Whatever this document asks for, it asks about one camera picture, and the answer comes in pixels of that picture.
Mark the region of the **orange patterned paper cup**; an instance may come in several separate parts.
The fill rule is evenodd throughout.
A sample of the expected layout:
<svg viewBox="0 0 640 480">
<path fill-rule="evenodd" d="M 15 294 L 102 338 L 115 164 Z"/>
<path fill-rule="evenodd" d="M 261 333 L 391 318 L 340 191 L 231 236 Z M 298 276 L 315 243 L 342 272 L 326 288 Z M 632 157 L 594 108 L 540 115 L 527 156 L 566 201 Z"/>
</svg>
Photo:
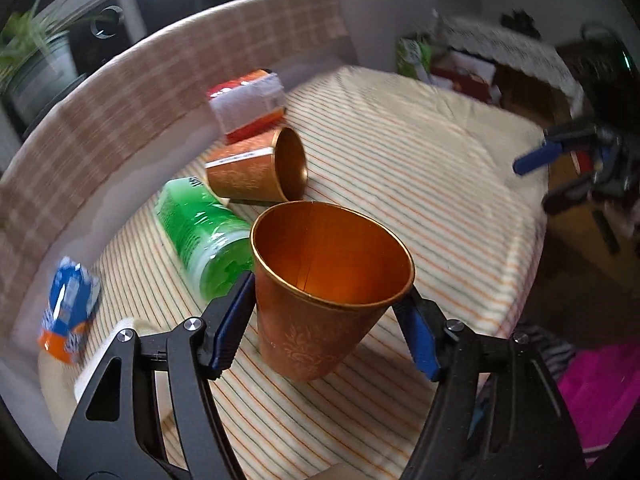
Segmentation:
<svg viewBox="0 0 640 480">
<path fill-rule="evenodd" d="M 393 232 L 334 204 L 266 209 L 250 230 L 250 248 L 259 351 L 293 382 L 332 372 L 416 276 L 408 248 Z"/>
</svg>

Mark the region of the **pink fabric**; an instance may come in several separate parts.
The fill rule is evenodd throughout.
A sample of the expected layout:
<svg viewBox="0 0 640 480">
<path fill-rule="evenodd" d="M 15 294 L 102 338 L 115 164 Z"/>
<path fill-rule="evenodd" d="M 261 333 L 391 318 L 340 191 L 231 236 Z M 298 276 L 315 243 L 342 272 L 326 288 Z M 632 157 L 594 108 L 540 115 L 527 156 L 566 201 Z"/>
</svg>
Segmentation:
<svg viewBox="0 0 640 480">
<path fill-rule="evenodd" d="M 590 467 L 639 399 L 638 342 L 578 351 L 558 386 Z"/>
</svg>

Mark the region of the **blue orange snack can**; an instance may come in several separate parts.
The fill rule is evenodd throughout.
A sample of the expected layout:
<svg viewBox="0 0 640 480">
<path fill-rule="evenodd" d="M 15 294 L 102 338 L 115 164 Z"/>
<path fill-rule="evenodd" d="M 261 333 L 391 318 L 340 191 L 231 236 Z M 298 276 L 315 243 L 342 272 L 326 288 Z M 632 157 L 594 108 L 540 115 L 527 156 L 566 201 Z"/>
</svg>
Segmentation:
<svg viewBox="0 0 640 480">
<path fill-rule="evenodd" d="M 65 364 L 76 364 L 101 292 L 100 279 L 68 257 L 58 263 L 37 342 Z"/>
</svg>

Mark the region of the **green plastic bottle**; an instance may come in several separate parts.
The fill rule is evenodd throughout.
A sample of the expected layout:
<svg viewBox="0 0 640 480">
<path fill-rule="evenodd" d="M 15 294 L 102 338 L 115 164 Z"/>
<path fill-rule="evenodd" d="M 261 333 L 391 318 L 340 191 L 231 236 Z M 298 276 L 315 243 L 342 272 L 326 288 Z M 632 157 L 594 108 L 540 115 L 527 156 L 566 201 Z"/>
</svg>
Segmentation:
<svg viewBox="0 0 640 480">
<path fill-rule="evenodd" d="M 166 182 L 155 212 L 201 300 L 228 294 L 238 276 L 253 269 L 250 224 L 217 200 L 198 178 Z"/>
</svg>

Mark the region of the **striped table cloth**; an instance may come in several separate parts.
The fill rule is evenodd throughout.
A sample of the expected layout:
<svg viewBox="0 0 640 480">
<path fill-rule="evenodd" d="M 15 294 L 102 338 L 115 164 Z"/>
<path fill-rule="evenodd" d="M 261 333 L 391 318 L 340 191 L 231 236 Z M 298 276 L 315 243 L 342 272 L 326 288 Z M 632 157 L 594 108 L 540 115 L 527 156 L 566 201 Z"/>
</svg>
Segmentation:
<svg viewBox="0 0 640 480">
<path fill-rule="evenodd" d="M 378 220 L 409 248 L 416 286 L 450 318 L 506 336 L 532 287 L 546 220 L 547 176 L 517 177 L 513 159 L 537 144 L 528 120 L 401 76 L 344 66 L 288 97 L 288 122 L 307 154 L 311 200 Z M 201 311 L 160 228 L 152 200 L 172 177 L 201 177 L 217 141 L 197 110 L 122 167 L 113 198 L 102 188 L 92 240 L 102 298 L 86 350 L 124 318 L 169 328 Z M 434 387 L 410 364 L 386 313 L 325 378 L 294 384 L 266 367 L 250 327 L 214 398 L 247 477 L 301 479 L 340 465 L 396 479 L 416 444 Z"/>
</svg>

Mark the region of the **white lace cloth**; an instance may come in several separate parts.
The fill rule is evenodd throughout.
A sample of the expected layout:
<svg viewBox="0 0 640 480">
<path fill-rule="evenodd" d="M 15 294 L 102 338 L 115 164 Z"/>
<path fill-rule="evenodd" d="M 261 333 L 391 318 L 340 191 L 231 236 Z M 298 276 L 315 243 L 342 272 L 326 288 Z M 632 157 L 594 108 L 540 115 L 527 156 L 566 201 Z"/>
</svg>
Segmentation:
<svg viewBox="0 0 640 480">
<path fill-rule="evenodd" d="M 464 16 L 442 16 L 439 30 L 454 49 L 509 66 L 562 91 L 570 99 L 582 96 L 582 86 L 550 44 Z"/>
</svg>

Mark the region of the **green carton box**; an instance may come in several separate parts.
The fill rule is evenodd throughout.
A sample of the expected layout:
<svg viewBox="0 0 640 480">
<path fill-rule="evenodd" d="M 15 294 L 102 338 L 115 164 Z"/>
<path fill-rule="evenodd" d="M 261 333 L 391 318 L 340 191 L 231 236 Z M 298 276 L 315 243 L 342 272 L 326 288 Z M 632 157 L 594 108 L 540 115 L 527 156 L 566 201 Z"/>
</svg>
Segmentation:
<svg viewBox="0 0 640 480">
<path fill-rule="evenodd" d="M 396 42 L 397 73 L 430 84 L 432 52 L 432 46 L 422 36 L 399 38 Z"/>
</svg>

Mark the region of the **red white snack can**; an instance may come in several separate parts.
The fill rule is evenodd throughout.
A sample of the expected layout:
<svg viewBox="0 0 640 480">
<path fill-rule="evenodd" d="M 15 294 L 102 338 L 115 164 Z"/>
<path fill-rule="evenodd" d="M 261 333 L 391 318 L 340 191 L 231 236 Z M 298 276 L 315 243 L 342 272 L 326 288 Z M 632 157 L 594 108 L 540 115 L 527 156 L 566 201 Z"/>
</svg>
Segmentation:
<svg viewBox="0 0 640 480">
<path fill-rule="evenodd" d="M 207 99 L 227 144 L 257 136 L 277 125 L 286 110 L 282 81 L 271 70 L 254 70 L 216 84 L 207 91 Z"/>
</svg>

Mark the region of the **potted spider plant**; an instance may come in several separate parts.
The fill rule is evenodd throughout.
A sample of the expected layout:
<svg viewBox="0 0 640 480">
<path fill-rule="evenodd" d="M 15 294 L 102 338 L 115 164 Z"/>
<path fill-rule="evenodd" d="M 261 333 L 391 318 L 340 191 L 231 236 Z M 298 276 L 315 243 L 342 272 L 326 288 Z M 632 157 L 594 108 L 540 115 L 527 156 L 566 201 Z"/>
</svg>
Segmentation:
<svg viewBox="0 0 640 480">
<path fill-rule="evenodd" d="M 35 0 L 12 12 L 1 31 L 1 99 L 24 130 L 39 122 L 63 93 L 113 57 L 122 32 L 122 7 L 111 0 L 81 16 L 62 2 L 47 12 Z"/>
</svg>

